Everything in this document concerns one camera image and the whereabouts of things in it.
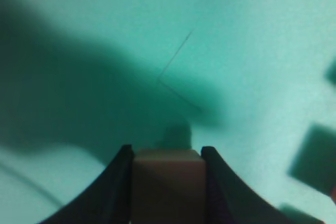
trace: teal wall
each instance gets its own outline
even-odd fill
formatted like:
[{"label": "teal wall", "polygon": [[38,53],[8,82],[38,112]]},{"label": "teal wall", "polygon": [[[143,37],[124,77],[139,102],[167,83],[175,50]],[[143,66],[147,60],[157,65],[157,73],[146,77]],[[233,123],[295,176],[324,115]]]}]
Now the teal wall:
[{"label": "teal wall", "polygon": [[334,0],[0,3],[0,222],[56,211],[124,143],[213,145],[274,206],[335,222],[288,174],[336,126]]}]

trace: thin crack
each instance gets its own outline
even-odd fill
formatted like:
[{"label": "thin crack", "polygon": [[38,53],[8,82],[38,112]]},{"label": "thin crack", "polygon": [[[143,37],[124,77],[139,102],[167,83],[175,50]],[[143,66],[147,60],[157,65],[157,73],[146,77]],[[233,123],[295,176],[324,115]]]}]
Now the thin crack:
[{"label": "thin crack", "polygon": [[181,51],[182,47],[185,45],[185,43],[189,40],[190,35],[193,33],[194,29],[192,29],[189,34],[185,37],[184,41],[181,43],[181,45],[179,46],[179,48],[177,49],[177,51],[175,52],[175,54],[173,55],[173,57],[170,59],[170,61],[167,63],[167,65],[164,67],[164,69],[162,70],[162,72],[159,74],[158,76],[158,81],[160,81],[160,79],[162,78],[162,76],[164,75],[164,73],[167,71],[168,67],[172,64],[172,62],[175,60],[176,56],[179,54],[179,52]]},{"label": "thin crack", "polygon": [[192,102],[190,102],[187,98],[183,97],[182,95],[180,95],[177,91],[175,91],[174,89],[172,89],[171,87],[169,87],[167,84],[165,84],[162,81],[159,81],[159,83],[161,85],[163,85],[165,88],[167,88],[169,91],[171,91],[173,94],[175,94],[177,97],[179,97],[181,100],[183,100],[185,103],[187,103],[188,105],[190,105],[191,107],[193,107],[194,109],[196,109],[198,112],[202,112],[202,109],[193,104]]}]

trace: wall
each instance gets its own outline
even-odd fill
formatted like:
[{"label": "wall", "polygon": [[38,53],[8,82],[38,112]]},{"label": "wall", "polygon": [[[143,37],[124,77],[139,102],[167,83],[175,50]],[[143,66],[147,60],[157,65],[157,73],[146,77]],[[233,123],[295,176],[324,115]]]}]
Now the wall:
[{"label": "wall", "polygon": [[[44,218],[85,188],[125,139],[152,146],[182,121],[192,129],[184,147],[215,146],[274,206],[333,223],[330,199],[288,174],[309,129],[335,127],[336,94],[325,78],[335,54],[333,1],[21,0],[17,8],[4,0],[29,24],[9,27],[22,38],[3,54],[15,73],[2,82],[1,183],[11,202],[4,222]],[[26,20],[27,8],[37,21]]]}]

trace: black curved bracket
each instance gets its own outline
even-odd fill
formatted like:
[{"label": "black curved bracket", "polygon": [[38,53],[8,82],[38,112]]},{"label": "black curved bracket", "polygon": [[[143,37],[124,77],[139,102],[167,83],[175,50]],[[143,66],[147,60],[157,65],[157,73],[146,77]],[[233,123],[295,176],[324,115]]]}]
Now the black curved bracket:
[{"label": "black curved bracket", "polygon": [[124,145],[77,198],[40,224],[128,224],[134,152]]},{"label": "black curved bracket", "polygon": [[293,224],[250,189],[212,146],[202,148],[207,166],[207,223]]}]

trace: beige block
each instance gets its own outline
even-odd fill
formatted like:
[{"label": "beige block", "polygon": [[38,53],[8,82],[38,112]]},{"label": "beige block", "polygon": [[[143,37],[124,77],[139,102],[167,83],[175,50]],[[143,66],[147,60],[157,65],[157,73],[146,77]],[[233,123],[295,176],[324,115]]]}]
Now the beige block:
[{"label": "beige block", "polygon": [[132,224],[204,224],[205,162],[196,151],[139,151],[132,175]]}]

